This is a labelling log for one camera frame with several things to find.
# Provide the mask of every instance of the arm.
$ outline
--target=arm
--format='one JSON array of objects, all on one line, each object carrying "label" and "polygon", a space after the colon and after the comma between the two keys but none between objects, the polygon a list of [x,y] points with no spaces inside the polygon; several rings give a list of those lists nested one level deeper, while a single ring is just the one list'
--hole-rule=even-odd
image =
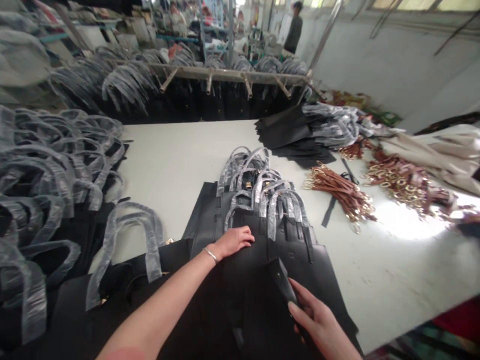
[{"label": "arm", "polygon": [[289,280],[304,310],[291,301],[288,303],[288,309],[295,321],[308,331],[325,359],[362,360],[330,308],[298,282]]},{"label": "arm", "polygon": [[[228,230],[207,246],[218,261],[255,241],[248,226]],[[154,360],[216,262],[206,251],[185,264],[115,331],[97,360]]]}]

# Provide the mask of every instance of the white work table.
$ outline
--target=white work table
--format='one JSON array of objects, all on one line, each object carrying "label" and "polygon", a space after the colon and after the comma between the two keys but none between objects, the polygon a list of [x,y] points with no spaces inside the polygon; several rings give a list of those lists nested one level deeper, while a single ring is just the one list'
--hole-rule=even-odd
[{"label": "white work table", "polygon": [[[233,149],[254,150],[254,120],[125,126],[124,140],[134,140],[119,169],[123,194],[156,211],[164,238],[179,240],[203,182],[218,180]],[[331,196],[305,190],[307,170],[294,161],[270,157],[271,167],[293,181],[302,197],[318,243],[325,245],[343,299],[359,328],[365,354],[480,294],[480,243],[413,210],[396,205],[380,187],[360,186],[373,198],[379,222],[363,222],[356,234],[337,203],[327,228],[322,220]],[[349,161],[360,184],[362,160]],[[342,161],[328,165],[341,174]],[[460,204],[479,199],[460,195]],[[118,240],[114,262],[146,251],[141,230],[126,230]]]}]

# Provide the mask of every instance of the silver bracelet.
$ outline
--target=silver bracelet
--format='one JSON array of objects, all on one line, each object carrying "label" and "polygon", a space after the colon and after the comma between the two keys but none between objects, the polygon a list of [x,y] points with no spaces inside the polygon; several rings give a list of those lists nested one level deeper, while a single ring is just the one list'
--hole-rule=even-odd
[{"label": "silver bracelet", "polygon": [[217,257],[210,250],[208,250],[206,247],[204,247],[203,250],[209,253],[210,256],[213,258],[213,260],[215,260],[215,265],[219,263],[219,261],[217,260]]}]

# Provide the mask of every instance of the woman's right hand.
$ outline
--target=woman's right hand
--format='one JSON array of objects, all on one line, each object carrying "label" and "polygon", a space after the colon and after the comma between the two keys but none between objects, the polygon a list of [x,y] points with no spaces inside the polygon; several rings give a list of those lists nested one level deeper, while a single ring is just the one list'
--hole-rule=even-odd
[{"label": "woman's right hand", "polygon": [[295,321],[308,331],[325,359],[362,360],[330,308],[298,282],[291,278],[289,280],[304,310],[291,301],[288,303],[288,309]]}]

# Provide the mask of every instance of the metal rack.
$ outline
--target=metal rack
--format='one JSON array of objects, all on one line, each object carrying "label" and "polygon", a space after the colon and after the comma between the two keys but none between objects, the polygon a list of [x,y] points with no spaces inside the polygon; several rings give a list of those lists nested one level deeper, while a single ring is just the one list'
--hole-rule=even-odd
[{"label": "metal rack", "polygon": [[[313,77],[313,69],[317,65],[317,62],[320,58],[320,54],[322,53],[325,44],[327,43],[327,39],[330,35],[332,27],[337,19],[339,14],[340,8],[342,6],[344,0],[336,0],[335,5],[333,6],[332,12],[330,14],[330,18],[328,19],[328,23],[326,25],[325,31],[320,39],[320,43],[313,55],[312,62],[310,64],[310,69],[306,76],[300,75],[290,75],[290,74],[281,74],[281,73],[267,73],[267,72],[242,72],[236,70],[228,70],[228,69],[213,69],[213,68],[205,68],[205,67],[188,67],[188,66],[171,66],[166,64],[158,64],[158,63],[146,63],[150,66],[152,71],[155,72],[156,75],[161,77],[166,77],[166,80],[160,87],[160,92],[164,93],[167,90],[170,82],[175,78],[182,78],[182,79],[197,79],[197,80],[205,80],[207,84],[206,93],[210,95],[210,89],[212,86],[212,81],[226,81],[226,82],[236,82],[236,83],[244,83],[245,87],[248,92],[248,97],[252,97],[252,84],[267,84],[267,85],[278,85],[280,90],[285,94],[288,99],[292,97],[292,90],[288,90],[287,86],[292,87],[302,87],[302,93],[305,91],[307,87],[311,88],[317,94],[321,94],[318,89],[316,89],[312,84],[311,80]],[[230,7],[230,15],[233,20],[233,7]],[[231,38],[230,41],[233,42],[233,21],[230,21],[232,24],[230,31],[231,31]],[[201,36],[202,41],[204,42],[205,33],[203,31],[203,15],[200,11],[200,28],[201,28]],[[233,54],[233,47],[229,47],[229,62],[232,59]],[[126,64],[129,62],[134,61],[125,61],[125,60],[108,60],[110,62],[116,64]]]}]

